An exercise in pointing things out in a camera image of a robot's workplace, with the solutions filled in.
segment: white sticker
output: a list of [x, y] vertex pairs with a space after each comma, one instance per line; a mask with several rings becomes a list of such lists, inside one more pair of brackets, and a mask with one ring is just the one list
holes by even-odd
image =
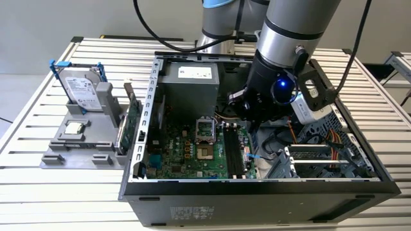
[[79, 106], [86, 110], [102, 110], [91, 80], [87, 78], [67, 77], [66, 82]]
[[214, 214], [214, 206], [199, 207], [170, 207], [171, 218], [174, 220], [205, 220], [211, 219]]
[[179, 67], [179, 78], [213, 79], [211, 67], [182, 66]]

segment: wire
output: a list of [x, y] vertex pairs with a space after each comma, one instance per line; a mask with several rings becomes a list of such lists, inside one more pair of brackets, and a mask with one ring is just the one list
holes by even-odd
[[353, 65], [353, 62], [354, 62], [354, 59], [355, 59], [355, 55], [357, 55], [358, 50], [359, 50], [361, 36], [362, 36], [362, 31], [363, 31], [365, 25], [366, 25], [366, 19], [367, 19], [367, 15], [369, 15], [369, 11], [370, 11], [371, 2], [373, 2], [373, 0], [367, 0], [365, 11], [362, 13], [358, 35], [357, 35], [355, 42], [354, 42], [354, 48], [353, 48], [350, 60], [349, 60], [349, 63], [347, 63], [347, 67], [346, 67], [346, 70], [345, 70], [345, 74], [343, 74], [343, 77], [342, 77], [342, 81], [341, 81], [341, 84], [337, 88], [337, 94], [339, 94], [342, 89], [343, 89], [345, 82], [346, 82], [347, 77], [349, 77], [350, 68], [351, 68], [351, 65]]
[[337, 138], [338, 138], [338, 140], [339, 140], [339, 143], [342, 143], [343, 141], [342, 141], [342, 138], [341, 138], [341, 135], [337, 133], [337, 131], [334, 131], [334, 130], [331, 130], [333, 132], [334, 132], [334, 134], [335, 134], [335, 136], [337, 136]]
[[[330, 132], [331, 132], [331, 137], [333, 137], [333, 142], [334, 142], [335, 141], [334, 132], [333, 132], [333, 130], [330, 130]], [[337, 157], [335, 152], [337, 152], [337, 150], [334, 150], [334, 148], [331, 148], [331, 160], [335, 160], [335, 157]]]
[[190, 52], [197, 52], [197, 51], [201, 51], [201, 50], [205, 50], [206, 48], [225, 42], [225, 41], [229, 41], [229, 40], [237, 40], [238, 37], [237, 36], [225, 36], [222, 39], [211, 42], [210, 44], [205, 45], [205, 46], [201, 46], [201, 47], [197, 47], [197, 48], [191, 48], [191, 49], [183, 49], [183, 48], [179, 48], [174, 45], [171, 45], [169, 42], [166, 42], [165, 39], [162, 39], [159, 37], [159, 35], [156, 35], [156, 33], [151, 30], [150, 26], [147, 25], [146, 21], [144, 21], [144, 18], [143, 18], [143, 15], [142, 15], [142, 12], [140, 12], [140, 8], [139, 8], [139, 4], [138, 4], [138, 0], [134, 0], [134, 5], [135, 5], [135, 11], [136, 11], [136, 14], [138, 14], [138, 17], [139, 17], [139, 20], [146, 28], [146, 30], [148, 31], [148, 33], [152, 35], [152, 37], [165, 45], [167, 46], [169, 48], [174, 49], [175, 51], [179, 51], [179, 52], [185, 52], [185, 53], [190, 53]]
[[405, 98], [403, 102], [401, 103], [401, 106], [405, 106], [405, 104], [406, 104], [409, 98], [410, 98], [409, 96]]
[[0, 120], [4, 120], [6, 122], [8, 122], [8, 123], [14, 123], [11, 120], [8, 120], [8, 119], [4, 119], [3, 117], [0, 117]]
[[227, 116], [223, 116], [223, 115], [221, 115], [218, 112], [215, 112], [215, 115], [217, 115], [218, 117], [221, 117], [222, 119], [226, 119], [226, 120], [241, 119], [241, 117], [227, 117]]
[[298, 144], [298, 142], [297, 142], [297, 137], [295, 137], [295, 133], [294, 133], [294, 130], [293, 130], [293, 126], [291, 126], [290, 120], [291, 120], [291, 117], [289, 117], [287, 123], [289, 123], [290, 132], [291, 132], [291, 136], [293, 136], [293, 142], [294, 142], [294, 144]]
[[386, 80], [386, 82], [382, 84], [382, 86], [386, 85], [386, 83], [393, 79], [394, 76], [397, 76], [397, 74], [398, 74], [398, 72], [394, 75], [391, 75], [391, 77]]

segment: metal frame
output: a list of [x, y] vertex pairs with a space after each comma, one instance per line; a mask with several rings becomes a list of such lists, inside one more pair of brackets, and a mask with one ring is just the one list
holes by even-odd
[[[214, 62], [235, 62], [235, 63], [251, 63], [253, 56], [231, 56], [231, 55], [210, 55], [210, 54], [175, 54], [156, 52], [156, 58], [154, 60], [154, 71], [151, 73], [151, 79], [159, 78], [162, 67], [166, 66], [166, 62], [173, 61], [197, 61], [205, 63]], [[290, 200], [286, 195], [301, 195], [303, 203], [313, 201], [318, 202], [318, 207], [323, 207], [313, 213], [307, 211], [310, 218], [302, 218], [305, 216], [290, 217], [290, 221], [297, 222], [309, 220], [307, 222], [337, 222], [342, 221], [354, 214], [359, 213], [365, 209], [375, 206], [382, 201], [397, 196], [401, 191], [393, 178], [386, 171], [382, 162], [378, 159], [373, 149], [367, 146], [367, 140], [359, 131], [355, 123], [353, 123], [351, 115], [345, 105], [337, 102], [337, 108], [339, 109], [338, 114], [343, 116], [349, 124], [349, 129], [355, 133], [357, 141], [365, 149], [369, 160], [371, 161], [377, 170], [378, 178], [366, 179], [341, 179], [341, 178], [321, 178], [321, 179], [306, 179], [293, 178], [297, 174], [290, 175], [286, 179], [144, 179], [143, 172], [146, 171], [146, 164], [148, 160], [148, 153], [146, 151], [146, 141], [148, 137], [148, 122], [150, 113], [152, 110], [151, 100], [155, 98], [156, 85], [150, 85], [148, 94], [146, 97], [146, 117], [142, 119], [140, 128], [138, 134], [142, 136], [136, 141], [138, 149], [134, 151], [131, 156], [130, 171], [126, 171], [123, 178], [123, 186], [120, 192], [120, 198], [126, 198], [131, 203], [135, 213], [139, 219], [148, 224], [148, 226], [162, 225], [205, 225], [205, 224], [230, 224], [237, 222], [242, 224], [253, 224], [255, 220], [261, 219], [261, 222], [274, 222], [266, 215], [279, 213], [281, 210], [290, 209], [287, 207], [275, 206], [274, 201], [263, 202], [263, 195], [273, 195], [278, 200]], [[294, 170], [294, 160], [290, 158], [283, 159], [283, 164], [291, 162], [291, 170]], [[322, 202], [321, 198], [323, 194], [331, 194], [334, 196], [334, 202], [338, 201], [339, 205], [327, 207]], [[259, 213], [249, 214], [249, 220], [243, 220], [241, 205], [234, 205], [237, 200], [243, 200], [247, 196], [254, 196], [259, 203], [265, 203], [273, 209]], [[210, 221], [198, 221], [197, 219], [175, 220], [170, 218], [170, 206], [174, 207], [191, 207], [191, 206], [206, 206], [199, 203], [199, 198], [209, 201], [209, 206], [213, 206], [217, 211], [225, 210], [229, 205], [233, 205], [231, 212], [229, 215], [231, 221], [223, 221], [218, 217], [213, 217]]]

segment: white wall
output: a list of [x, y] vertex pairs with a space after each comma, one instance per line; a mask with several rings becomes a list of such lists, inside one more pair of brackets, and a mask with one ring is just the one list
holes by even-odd
[[[140, 0], [159, 36], [195, 40], [202, 30], [201, 0]], [[351, 48], [366, 0], [342, 0], [319, 47]], [[382, 62], [390, 51], [411, 51], [411, 0], [374, 0], [359, 58]], [[72, 36], [148, 36], [131, 0], [0, 0], [0, 73], [44, 74]]]

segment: aluminum extrusion table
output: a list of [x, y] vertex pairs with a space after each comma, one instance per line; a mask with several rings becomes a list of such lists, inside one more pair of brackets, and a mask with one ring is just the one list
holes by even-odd
[[[182, 48], [194, 46], [191, 42], [173, 44]], [[132, 83], [138, 98], [144, 100], [155, 51], [170, 49], [156, 41], [86, 38], [68, 45], [60, 60], [102, 62], [114, 84], [114, 96], [128, 103], [123, 83]], [[237, 54], [254, 53], [254, 45], [237, 45]], [[335, 86], [349, 57], [337, 49], [317, 49], [313, 56]], [[358, 59], [341, 98], [402, 194], [339, 224], [186, 227], [185, 230], [309, 227], [322, 231], [411, 230], [411, 119]], [[128, 203], [118, 202], [122, 170], [38, 167], [67, 113], [66, 102], [62, 86], [50, 73], [0, 140], [0, 224], [4, 224], [0, 230], [144, 229]]]

